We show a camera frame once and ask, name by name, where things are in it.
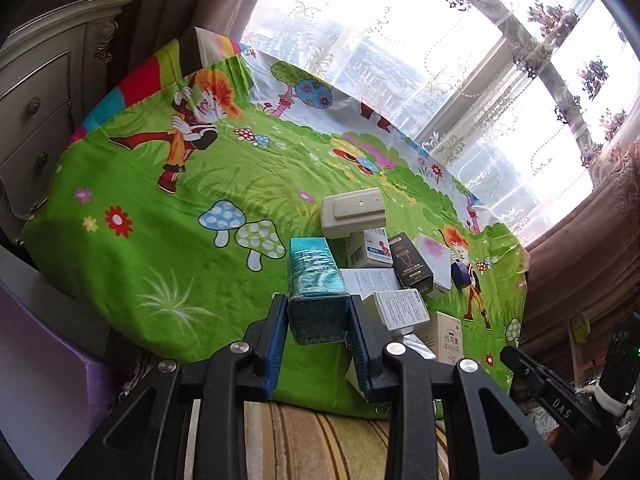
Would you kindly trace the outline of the tall cream box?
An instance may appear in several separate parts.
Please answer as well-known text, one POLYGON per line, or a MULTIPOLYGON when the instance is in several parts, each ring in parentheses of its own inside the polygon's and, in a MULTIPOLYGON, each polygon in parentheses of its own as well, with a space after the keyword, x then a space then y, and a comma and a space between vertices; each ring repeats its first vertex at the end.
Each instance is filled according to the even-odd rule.
POLYGON ((435 353, 438 362, 456 364, 463 358, 462 326, 457 318, 434 312, 413 331, 435 353))

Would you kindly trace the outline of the white ointment box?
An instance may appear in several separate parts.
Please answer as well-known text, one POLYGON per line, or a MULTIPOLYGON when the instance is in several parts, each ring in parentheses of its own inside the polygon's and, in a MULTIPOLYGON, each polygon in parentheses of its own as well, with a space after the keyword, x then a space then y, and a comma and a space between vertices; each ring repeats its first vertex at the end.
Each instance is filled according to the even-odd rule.
POLYGON ((362 304, 394 335, 411 334, 430 320, 423 298, 414 288, 372 292, 362 304))

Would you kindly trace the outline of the white text-covered box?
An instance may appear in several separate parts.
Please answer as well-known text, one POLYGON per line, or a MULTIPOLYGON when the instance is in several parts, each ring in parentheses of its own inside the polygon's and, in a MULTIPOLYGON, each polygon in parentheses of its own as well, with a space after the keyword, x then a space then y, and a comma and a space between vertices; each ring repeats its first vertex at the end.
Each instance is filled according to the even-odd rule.
POLYGON ((349 295, 357 295, 362 299, 374 292, 400 289, 393 269, 341 269, 341 276, 349 295))

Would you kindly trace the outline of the teal patterned box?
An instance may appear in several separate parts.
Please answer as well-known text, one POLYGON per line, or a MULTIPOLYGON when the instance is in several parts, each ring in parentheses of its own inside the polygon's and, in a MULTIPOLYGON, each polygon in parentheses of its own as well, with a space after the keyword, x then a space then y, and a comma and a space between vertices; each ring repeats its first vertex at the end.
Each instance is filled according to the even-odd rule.
POLYGON ((303 346, 343 341, 350 296, 324 237, 290 239, 288 284, 294 340, 303 346))

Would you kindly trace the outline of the black product box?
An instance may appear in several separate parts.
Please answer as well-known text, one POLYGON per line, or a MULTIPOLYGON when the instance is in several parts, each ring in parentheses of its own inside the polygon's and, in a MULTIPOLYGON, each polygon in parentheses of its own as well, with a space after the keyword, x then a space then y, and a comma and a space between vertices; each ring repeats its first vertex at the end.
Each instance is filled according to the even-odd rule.
POLYGON ((403 288, 415 288, 421 294, 433 290, 434 274, 405 232, 388 239, 396 278, 403 288))

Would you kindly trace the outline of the white box pink stain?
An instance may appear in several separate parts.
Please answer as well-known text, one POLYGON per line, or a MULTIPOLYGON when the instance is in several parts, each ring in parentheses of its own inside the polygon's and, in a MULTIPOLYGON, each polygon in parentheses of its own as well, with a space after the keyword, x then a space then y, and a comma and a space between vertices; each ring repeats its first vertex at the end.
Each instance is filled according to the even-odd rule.
POLYGON ((442 298, 451 287, 451 252, 437 240, 418 234, 413 245, 433 273, 433 288, 427 294, 431 298, 442 298))

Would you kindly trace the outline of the white medicine box red figure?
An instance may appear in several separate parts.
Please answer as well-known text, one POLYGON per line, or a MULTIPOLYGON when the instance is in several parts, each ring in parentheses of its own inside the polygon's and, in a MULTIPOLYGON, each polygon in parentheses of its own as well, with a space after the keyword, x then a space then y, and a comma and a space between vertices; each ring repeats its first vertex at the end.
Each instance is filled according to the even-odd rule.
POLYGON ((347 264, 354 269, 391 268, 393 258, 384 228, 352 233, 346 240, 347 264))

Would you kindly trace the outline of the beige wall switch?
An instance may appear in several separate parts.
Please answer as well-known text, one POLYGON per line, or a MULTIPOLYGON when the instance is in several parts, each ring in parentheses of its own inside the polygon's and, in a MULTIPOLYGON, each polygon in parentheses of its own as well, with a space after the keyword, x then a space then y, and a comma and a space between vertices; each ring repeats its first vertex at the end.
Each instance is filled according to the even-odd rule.
POLYGON ((386 227, 386 209, 378 188, 326 196, 320 206, 322 235, 328 240, 386 227))

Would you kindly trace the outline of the striped towel cushion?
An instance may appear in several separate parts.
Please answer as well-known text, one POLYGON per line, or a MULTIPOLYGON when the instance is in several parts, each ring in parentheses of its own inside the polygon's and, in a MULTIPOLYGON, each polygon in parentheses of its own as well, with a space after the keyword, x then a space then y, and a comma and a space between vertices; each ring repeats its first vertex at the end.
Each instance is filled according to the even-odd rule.
POLYGON ((390 423, 277 403, 244 405, 250 479, 382 479, 390 423))

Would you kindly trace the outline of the brown curtain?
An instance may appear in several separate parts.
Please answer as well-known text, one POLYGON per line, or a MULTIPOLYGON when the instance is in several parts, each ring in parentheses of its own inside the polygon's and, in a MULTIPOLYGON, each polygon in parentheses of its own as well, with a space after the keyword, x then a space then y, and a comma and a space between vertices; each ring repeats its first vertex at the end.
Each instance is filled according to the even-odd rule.
POLYGON ((567 322, 582 314, 590 324, 584 359, 599 359, 614 325, 639 309, 639 144, 527 251, 521 348, 547 366, 568 363, 567 322))

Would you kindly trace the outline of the green cartoon bedsheet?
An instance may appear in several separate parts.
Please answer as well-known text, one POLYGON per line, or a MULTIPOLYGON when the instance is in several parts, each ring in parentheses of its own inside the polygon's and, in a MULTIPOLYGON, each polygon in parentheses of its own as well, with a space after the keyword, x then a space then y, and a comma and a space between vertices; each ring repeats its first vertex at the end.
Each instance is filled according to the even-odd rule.
POLYGON ((76 130, 23 240, 43 276, 162 358, 206 359, 288 288, 326 197, 376 188, 388 234, 443 244, 465 288, 428 307, 502 388, 523 316, 518 239, 424 148, 333 84, 191 29, 76 130))

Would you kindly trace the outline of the purple storage box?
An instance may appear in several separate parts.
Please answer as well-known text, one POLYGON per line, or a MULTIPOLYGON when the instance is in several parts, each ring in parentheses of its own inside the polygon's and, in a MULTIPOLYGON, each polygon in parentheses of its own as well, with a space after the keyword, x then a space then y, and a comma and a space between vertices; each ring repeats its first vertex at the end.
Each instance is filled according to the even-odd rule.
POLYGON ((1 253, 1 431, 32 478, 56 478, 108 414, 109 331, 34 268, 1 253))

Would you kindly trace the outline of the white lace curtain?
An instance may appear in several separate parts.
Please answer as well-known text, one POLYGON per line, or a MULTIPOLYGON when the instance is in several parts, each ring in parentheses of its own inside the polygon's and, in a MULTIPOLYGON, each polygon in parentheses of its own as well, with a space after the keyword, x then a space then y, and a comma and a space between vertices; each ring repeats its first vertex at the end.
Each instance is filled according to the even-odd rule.
POLYGON ((385 116, 526 244, 639 136, 603 0, 257 0, 242 38, 385 116))

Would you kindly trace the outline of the cream dresser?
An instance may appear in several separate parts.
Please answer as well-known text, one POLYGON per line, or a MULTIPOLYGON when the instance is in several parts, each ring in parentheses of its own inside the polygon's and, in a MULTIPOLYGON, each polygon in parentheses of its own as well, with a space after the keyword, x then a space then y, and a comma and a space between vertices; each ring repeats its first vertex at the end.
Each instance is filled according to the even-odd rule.
POLYGON ((107 92, 117 15, 132 0, 78 0, 18 26, 1 47, 1 231, 17 240, 55 164, 107 92))

